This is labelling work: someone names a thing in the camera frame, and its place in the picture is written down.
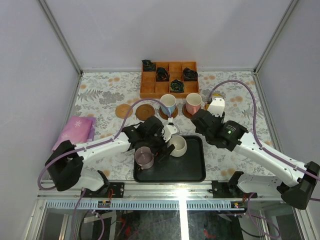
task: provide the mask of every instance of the black tray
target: black tray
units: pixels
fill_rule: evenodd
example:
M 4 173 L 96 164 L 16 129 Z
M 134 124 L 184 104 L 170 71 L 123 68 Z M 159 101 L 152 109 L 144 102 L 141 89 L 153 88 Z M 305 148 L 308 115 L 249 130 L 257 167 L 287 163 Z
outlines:
M 202 182 L 206 178 L 206 165 L 202 140 L 198 136 L 184 137 L 187 150 L 181 157 L 155 161 L 149 169 L 138 171 L 134 162 L 133 177 L 138 183 Z

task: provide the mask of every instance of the tabletop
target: tabletop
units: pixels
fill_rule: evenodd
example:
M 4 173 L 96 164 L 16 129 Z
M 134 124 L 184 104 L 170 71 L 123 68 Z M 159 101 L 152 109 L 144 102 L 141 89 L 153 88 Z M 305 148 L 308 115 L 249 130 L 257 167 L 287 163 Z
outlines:
M 205 101 L 212 88 L 226 80 L 240 80 L 253 91 L 257 105 L 256 130 L 258 137 L 272 146 L 269 129 L 261 107 L 254 78 L 250 71 L 200 71 L 198 72 L 199 89 L 202 100 Z M 108 138 L 120 129 L 123 122 L 115 114 L 120 104 L 132 105 L 140 99 L 141 72 L 90 72 L 84 73 L 75 104 L 71 114 L 78 117 L 95 117 L 94 139 Z M 233 120 L 253 130 L 253 102 L 247 89 L 238 83 L 227 83 L 220 86 L 216 93 L 225 99 L 224 121 Z M 235 171 L 243 171 L 254 175 L 273 175 L 264 167 L 240 154 L 226 149 L 217 149 L 209 145 L 205 138 L 195 133 L 195 126 L 182 113 L 185 99 L 177 99 L 178 116 L 174 124 L 180 129 L 181 135 L 197 135 L 203 141 L 205 158 L 205 180 L 228 180 Z M 164 124 L 166 120 L 158 114 L 159 104 L 143 101 L 133 108 L 135 113 L 138 106 L 150 104 L 155 108 L 155 116 Z M 137 124 L 140 120 L 132 114 L 126 121 L 126 126 Z M 134 180 L 134 152 L 133 150 L 120 153 L 112 157 L 105 157 L 90 162 L 85 166 L 90 170 L 101 170 L 109 180 Z

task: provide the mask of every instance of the black bundled item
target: black bundled item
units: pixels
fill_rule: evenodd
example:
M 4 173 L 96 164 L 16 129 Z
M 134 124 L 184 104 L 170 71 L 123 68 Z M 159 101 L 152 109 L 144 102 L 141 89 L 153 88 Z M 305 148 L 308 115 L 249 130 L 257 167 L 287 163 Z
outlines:
M 144 72 L 155 72 L 156 64 L 151 62 L 150 60 L 142 60 L 143 71 Z
M 181 94 L 185 91 L 185 85 L 182 81 L 176 79 L 170 83 L 170 93 Z
M 155 81 L 156 82 L 169 82 L 170 74 L 164 67 L 158 67 L 156 69 Z
M 183 81 L 185 82 L 197 81 L 197 78 L 198 78 L 198 73 L 196 71 L 193 71 L 188 67 L 186 67 L 183 70 Z

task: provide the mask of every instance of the purple cloth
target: purple cloth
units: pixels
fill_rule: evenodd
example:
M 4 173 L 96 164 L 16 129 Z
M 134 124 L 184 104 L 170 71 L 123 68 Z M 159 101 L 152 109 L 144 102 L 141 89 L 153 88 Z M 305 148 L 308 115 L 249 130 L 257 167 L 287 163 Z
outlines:
M 70 140 L 72 144 L 86 143 L 92 128 L 92 120 L 85 117 L 72 116 L 64 126 L 52 151 L 56 150 L 60 143 Z
M 92 142 L 94 140 L 95 137 L 95 125 L 96 125 L 96 121 L 97 119 L 93 116 L 84 116 L 85 119 L 89 119 L 92 121 L 92 126 L 91 129 L 89 131 L 88 137 L 87 137 L 87 142 Z

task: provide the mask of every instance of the compartment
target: compartment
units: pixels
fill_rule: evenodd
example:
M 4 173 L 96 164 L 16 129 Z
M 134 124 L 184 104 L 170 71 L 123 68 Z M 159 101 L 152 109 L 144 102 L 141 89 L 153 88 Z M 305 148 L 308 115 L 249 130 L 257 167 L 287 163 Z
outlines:
M 197 81 L 185 81 L 183 83 L 185 93 L 199 93 L 199 85 Z
M 161 94 L 169 93 L 169 82 L 156 82 L 154 92 Z
M 169 63 L 169 71 L 170 72 L 182 72 L 182 62 L 170 62 Z
M 143 83 L 154 83 L 156 81 L 156 72 L 144 71 L 141 79 Z
M 154 82 L 142 82 L 140 92 L 142 94 L 153 94 L 155 92 L 155 83 Z
M 165 68 L 167 72 L 169 72 L 169 62 L 168 61 L 158 61 L 155 63 L 155 71 L 157 71 L 157 68 Z
M 197 65 L 196 65 L 195 61 L 183 61 L 182 62 L 182 71 L 185 68 L 189 68 L 189 69 L 197 72 Z
M 180 80 L 180 81 L 184 81 L 183 80 L 183 74 L 182 74 L 182 71 L 171 71 L 170 72 L 170 82 L 172 82 L 173 80 Z

